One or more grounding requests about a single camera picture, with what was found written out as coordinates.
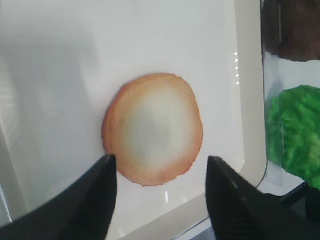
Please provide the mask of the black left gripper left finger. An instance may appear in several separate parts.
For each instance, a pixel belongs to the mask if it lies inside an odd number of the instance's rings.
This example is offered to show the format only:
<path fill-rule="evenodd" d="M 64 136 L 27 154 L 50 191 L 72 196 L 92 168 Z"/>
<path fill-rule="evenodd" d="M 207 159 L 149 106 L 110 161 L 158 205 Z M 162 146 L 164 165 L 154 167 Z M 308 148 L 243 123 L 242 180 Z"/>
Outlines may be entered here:
<path fill-rule="evenodd" d="M 103 156 L 69 188 L 0 229 L 2 240 L 104 240 L 117 201 L 117 164 Z"/>

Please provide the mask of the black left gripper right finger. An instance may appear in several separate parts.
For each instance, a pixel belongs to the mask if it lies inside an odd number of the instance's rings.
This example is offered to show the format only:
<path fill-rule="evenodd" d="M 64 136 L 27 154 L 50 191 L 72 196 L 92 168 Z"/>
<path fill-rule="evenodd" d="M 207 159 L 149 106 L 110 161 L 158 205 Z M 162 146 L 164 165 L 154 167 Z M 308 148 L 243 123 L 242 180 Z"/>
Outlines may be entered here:
<path fill-rule="evenodd" d="M 320 192 L 307 183 L 284 196 L 263 194 L 222 158 L 209 156 L 205 200 L 218 240 L 320 238 Z"/>

